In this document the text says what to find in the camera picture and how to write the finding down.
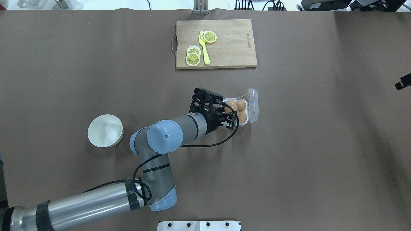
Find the clear plastic egg box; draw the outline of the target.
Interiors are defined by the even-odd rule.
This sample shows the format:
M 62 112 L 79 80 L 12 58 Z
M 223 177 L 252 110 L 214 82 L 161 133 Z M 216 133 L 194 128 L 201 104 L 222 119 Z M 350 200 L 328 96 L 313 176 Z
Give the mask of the clear plastic egg box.
M 248 121 L 245 124 L 239 124 L 239 127 L 244 127 L 248 123 L 255 123 L 259 118 L 259 104 L 258 104 L 258 92 L 254 88 L 249 88 L 248 92 L 238 98 L 225 98 L 223 102 L 228 100 L 237 101 L 239 99 L 244 100 L 247 103 L 247 108 L 244 111 L 248 116 Z

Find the yellow plastic knife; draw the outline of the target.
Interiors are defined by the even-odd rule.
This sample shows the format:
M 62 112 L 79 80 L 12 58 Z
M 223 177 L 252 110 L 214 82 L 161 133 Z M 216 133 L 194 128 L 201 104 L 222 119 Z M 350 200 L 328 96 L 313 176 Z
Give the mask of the yellow plastic knife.
M 199 36 L 198 36 L 198 42 L 199 42 L 199 44 L 201 45 L 201 47 L 202 47 L 202 54 L 203 54 L 203 57 L 204 57 L 204 64 L 205 65 L 209 65 L 210 64 L 210 59 L 209 59 L 209 56 L 208 56 L 208 53 L 207 53 L 207 49 L 206 49 L 206 43 L 205 43 L 205 41 L 202 39 L 202 34 L 203 34 L 203 30 L 201 30 L 200 32 L 199 32 Z

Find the white bowl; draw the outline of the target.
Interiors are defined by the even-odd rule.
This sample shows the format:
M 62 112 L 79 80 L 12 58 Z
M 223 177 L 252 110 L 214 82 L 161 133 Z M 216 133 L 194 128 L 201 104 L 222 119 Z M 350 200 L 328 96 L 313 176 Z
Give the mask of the white bowl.
M 117 145 L 124 135 L 121 120 L 111 114 L 95 118 L 89 125 L 87 137 L 91 144 L 99 148 Z

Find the brown egg from bowl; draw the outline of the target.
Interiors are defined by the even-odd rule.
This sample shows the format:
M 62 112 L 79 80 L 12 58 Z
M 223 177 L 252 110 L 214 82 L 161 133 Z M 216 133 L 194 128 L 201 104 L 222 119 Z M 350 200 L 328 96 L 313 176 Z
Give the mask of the brown egg from bowl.
M 229 105 L 232 108 L 232 110 L 237 111 L 237 104 L 234 100 L 228 100 L 225 101 L 225 103 Z M 228 114 L 232 112 L 232 110 L 229 107 L 225 107 L 224 110 Z

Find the aluminium frame post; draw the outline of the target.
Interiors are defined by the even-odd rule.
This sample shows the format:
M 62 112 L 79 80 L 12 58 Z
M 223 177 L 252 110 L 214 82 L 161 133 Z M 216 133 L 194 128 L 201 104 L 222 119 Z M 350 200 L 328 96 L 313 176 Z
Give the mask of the aluminium frame post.
M 209 14 L 209 1 L 208 0 L 194 0 L 193 1 L 193 14 L 194 15 L 208 15 Z

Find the lemon slice single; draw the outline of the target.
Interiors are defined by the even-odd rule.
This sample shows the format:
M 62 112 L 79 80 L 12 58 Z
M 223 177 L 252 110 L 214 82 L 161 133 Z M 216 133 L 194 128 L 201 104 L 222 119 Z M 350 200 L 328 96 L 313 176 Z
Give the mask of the lemon slice single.
M 214 43 L 217 41 L 217 34 L 213 31 L 203 31 L 202 40 L 205 43 Z

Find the brown egg in box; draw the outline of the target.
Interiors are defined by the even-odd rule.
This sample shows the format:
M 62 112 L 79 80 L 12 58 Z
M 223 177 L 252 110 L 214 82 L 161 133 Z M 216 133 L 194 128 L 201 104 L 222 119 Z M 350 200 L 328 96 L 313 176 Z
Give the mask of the brown egg in box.
M 247 108 L 247 103 L 242 99 L 237 100 L 235 102 L 235 104 L 236 104 L 236 107 L 237 107 L 236 111 L 238 111 L 238 112 L 243 112 Z
M 248 121 L 248 116 L 244 111 L 237 112 L 239 124 L 245 124 Z

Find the lemon slice stack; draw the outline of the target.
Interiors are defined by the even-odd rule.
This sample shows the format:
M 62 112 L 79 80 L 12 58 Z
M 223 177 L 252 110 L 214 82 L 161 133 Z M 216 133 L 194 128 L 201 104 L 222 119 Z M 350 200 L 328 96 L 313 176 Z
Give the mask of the lemon slice stack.
M 192 53 L 196 53 L 200 56 L 201 55 L 201 48 L 199 46 L 196 46 L 196 45 L 189 46 L 186 50 L 186 54 L 189 55 L 189 54 L 192 54 Z
M 196 67 L 201 63 L 201 56 L 195 52 L 186 55 L 186 64 L 190 67 Z

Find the white pedestal column base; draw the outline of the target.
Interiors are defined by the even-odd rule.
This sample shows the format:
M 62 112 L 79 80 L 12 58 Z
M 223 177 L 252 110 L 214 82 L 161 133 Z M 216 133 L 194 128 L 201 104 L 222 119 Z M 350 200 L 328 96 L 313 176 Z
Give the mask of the white pedestal column base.
M 163 221 L 157 231 L 241 231 L 241 221 L 204 220 L 204 221 Z

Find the wooden cutting board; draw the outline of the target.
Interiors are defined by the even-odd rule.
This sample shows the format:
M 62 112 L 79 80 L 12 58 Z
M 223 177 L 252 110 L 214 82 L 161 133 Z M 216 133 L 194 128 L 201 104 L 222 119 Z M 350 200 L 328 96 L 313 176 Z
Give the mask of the wooden cutting board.
M 209 65 L 204 64 L 198 42 L 201 30 L 217 34 L 216 42 L 205 43 Z M 256 68 L 258 65 L 251 19 L 177 21 L 176 39 L 178 70 Z M 186 64 L 186 50 L 192 45 L 201 48 L 201 63 L 196 67 Z

